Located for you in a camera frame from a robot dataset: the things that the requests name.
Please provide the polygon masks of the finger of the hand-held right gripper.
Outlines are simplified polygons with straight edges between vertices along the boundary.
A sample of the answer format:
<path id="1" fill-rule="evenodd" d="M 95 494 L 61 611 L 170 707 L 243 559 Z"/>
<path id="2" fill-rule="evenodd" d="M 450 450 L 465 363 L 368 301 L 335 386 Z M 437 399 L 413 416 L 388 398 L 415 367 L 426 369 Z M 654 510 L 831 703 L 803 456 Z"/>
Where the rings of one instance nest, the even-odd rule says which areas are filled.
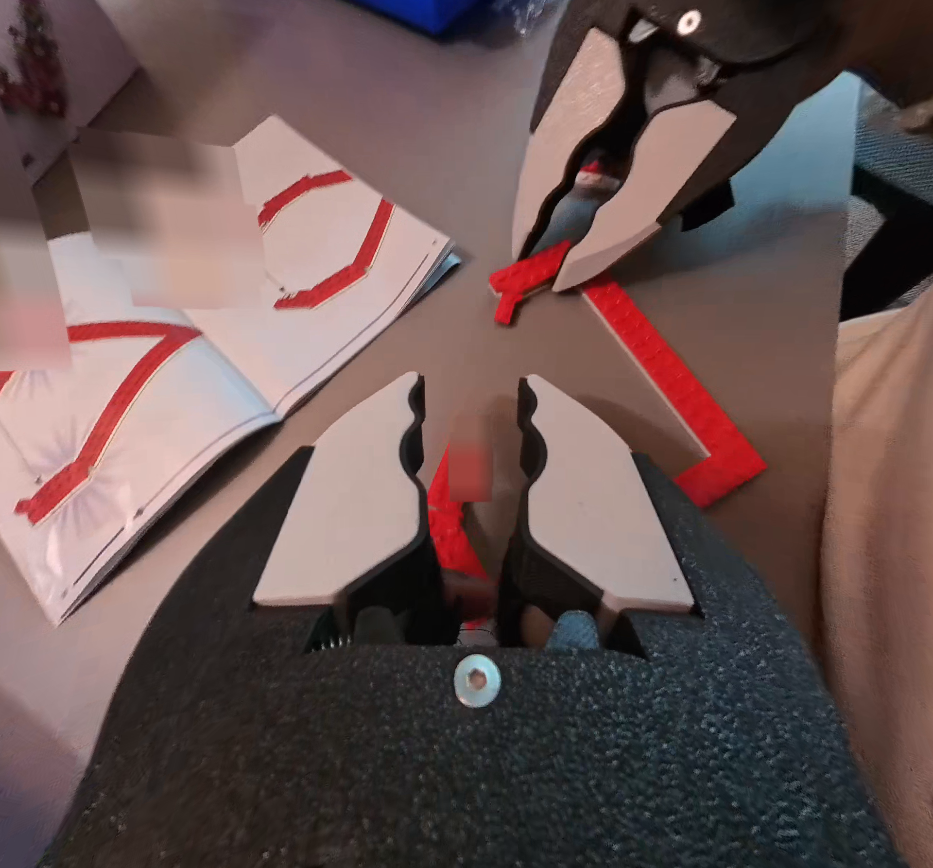
<path id="1" fill-rule="evenodd" d="M 568 260 L 618 260 L 646 240 L 646 44 L 618 43 L 592 28 L 542 111 L 522 163 L 511 256 L 529 258 L 571 191 L 593 142 L 627 170 Z"/>
<path id="2" fill-rule="evenodd" d="M 597 210 L 589 232 L 567 252 L 553 290 L 586 284 L 659 232 L 661 216 L 735 121 L 735 114 L 712 100 L 655 113 L 636 142 L 620 190 Z"/>

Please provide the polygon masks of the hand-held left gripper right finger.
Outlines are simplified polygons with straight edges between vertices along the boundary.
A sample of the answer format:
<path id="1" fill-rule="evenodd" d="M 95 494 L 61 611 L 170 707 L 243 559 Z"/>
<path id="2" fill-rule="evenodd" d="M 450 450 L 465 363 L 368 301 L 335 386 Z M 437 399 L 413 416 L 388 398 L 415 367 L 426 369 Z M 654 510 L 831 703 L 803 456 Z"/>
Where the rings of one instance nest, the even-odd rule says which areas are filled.
<path id="1" fill-rule="evenodd" d="M 629 445 L 543 377 L 519 380 L 526 483 L 507 571 L 544 612 L 689 612 L 695 600 Z"/>

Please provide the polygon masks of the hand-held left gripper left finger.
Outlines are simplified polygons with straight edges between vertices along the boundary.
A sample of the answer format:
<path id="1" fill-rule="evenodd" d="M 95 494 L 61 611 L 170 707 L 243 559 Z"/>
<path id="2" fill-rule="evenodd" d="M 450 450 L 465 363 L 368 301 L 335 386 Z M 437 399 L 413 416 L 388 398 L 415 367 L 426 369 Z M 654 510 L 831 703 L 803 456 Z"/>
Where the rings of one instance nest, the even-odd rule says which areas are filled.
<path id="1" fill-rule="evenodd" d="M 331 424 L 253 594 L 260 607 L 332 605 L 426 543 L 425 379 L 405 372 Z"/>

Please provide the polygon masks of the long red brick strip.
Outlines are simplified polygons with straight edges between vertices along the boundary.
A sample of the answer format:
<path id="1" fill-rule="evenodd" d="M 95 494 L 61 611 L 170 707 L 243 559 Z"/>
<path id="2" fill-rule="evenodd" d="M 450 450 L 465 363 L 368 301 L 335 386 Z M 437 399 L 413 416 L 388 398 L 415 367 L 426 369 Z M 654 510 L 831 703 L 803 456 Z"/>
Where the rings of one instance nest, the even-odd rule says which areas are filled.
<path id="1" fill-rule="evenodd" d="M 427 490 L 429 530 L 441 569 L 445 605 L 455 608 L 469 634 L 493 636 L 492 582 L 464 527 L 465 504 L 452 494 L 449 446 Z"/>

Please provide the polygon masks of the short red brick strip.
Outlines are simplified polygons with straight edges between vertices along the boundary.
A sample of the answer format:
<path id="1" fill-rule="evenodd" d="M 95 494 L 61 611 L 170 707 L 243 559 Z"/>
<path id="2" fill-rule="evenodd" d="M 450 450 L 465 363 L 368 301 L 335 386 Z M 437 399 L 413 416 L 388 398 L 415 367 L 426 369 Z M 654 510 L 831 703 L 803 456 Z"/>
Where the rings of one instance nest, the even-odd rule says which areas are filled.
<path id="1" fill-rule="evenodd" d="M 489 286 L 497 297 L 496 325 L 511 325 L 521 302 L 553 283 L 572 245 L 564 240 L 490 275 Z"/>

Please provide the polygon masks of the white instruction booklet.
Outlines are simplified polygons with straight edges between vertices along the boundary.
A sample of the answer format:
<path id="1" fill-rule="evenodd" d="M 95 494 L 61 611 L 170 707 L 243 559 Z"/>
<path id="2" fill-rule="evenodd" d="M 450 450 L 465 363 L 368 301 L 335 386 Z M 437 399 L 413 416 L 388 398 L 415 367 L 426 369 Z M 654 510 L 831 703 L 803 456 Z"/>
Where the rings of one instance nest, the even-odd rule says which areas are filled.
<path id="1" fill-rule="evenodd" d="M 54 239 L 71 365 L 2 372 L 2 544 L 60 625 L 228 449 L 281 422 L 450 263 L 452 241 L 277 115 L 233 147 L 259 306 L 134 304 L 90 232 Z"/>

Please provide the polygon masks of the grey desk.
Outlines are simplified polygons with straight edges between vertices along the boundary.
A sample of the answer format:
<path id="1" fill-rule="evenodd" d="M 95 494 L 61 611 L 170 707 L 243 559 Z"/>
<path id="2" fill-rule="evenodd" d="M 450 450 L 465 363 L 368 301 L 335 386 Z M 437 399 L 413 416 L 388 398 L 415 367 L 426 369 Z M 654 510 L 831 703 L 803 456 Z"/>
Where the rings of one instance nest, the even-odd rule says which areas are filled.
<path id="1" fill-rule="evenodd" d="M 87 762 L 124 664 L 204 543 L 302 443 L 401 372 L 426 375 L 429 477 L 450 420 L 484 407 L 496 491 L 470 530 L 502 555 L 518 480 L 518 378 L 592 404 L 670 474 L 696 446 L 580 296 L 539 294 L 493 323 L 544 22 L 509 44 L 439 44 L 341 0 L 99 0 L 143 72 L 98 126 L 230 144 L 277 114 L 446 232 L 464 264 L 277 431 L 234 449 L 60 628 L 2 553 L 2 770 Z M 735 181 L 736 208 L 661 234 L 618 267 L 625 290 L 756 446 L 768 469 L 712 516 L 819 643 L 817 554 L 827 472 L 842 237 L 857 82 L 802 104 Z"/>

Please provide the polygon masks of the person's right hand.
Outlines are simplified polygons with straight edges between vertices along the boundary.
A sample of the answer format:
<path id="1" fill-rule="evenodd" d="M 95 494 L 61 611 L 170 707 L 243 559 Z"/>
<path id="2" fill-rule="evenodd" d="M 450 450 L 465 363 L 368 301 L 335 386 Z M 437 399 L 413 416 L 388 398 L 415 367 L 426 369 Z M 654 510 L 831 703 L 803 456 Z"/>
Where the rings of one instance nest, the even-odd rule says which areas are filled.
<path id="1" fill-rule="evenodd" d="M 898 110 L 901 128 L 931 136 L 932 0 L 846 0 L 847 69 Z"/>

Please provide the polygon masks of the person's beige shirt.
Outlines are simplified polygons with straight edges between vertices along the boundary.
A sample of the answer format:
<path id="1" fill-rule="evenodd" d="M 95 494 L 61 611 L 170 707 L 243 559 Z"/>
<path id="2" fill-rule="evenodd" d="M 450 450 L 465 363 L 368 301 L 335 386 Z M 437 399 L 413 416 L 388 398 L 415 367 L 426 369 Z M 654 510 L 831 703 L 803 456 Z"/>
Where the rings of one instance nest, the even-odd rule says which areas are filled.
<path id="1" fill-rule="evenodd" d="M 820 597 L 854 753 L 905 860 L 931 866 L 931 290 L 839 326 Z"/>

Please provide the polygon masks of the flower heart print cardboard box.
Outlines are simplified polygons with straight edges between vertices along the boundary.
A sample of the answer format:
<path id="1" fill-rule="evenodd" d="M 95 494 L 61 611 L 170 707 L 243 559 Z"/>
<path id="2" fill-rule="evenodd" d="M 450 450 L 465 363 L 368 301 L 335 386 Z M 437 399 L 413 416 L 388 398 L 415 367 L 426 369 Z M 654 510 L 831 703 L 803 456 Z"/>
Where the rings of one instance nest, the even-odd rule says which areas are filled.
<path id="1" fill-rule="evenodd" d="M 97 0 L 1 0 L 2 130 L 30 183 L 137 69 Z"/>

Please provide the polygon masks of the red L-shaped brick frame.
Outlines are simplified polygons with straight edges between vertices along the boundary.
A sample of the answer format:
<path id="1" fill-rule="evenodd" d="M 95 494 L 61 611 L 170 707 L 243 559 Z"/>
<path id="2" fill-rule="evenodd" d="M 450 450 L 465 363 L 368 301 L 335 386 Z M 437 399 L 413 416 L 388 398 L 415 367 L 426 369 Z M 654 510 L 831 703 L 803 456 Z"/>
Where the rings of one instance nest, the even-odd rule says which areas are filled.
<path id="1" fill-rule="evenodd" d="M 675 478 L 707 508 L 767 469 L 765 460 L 621 285 L 598 278 L 582 291 L 623 350 L 653 385 L 681 426 L 702 448 L 701 459 Z"/>

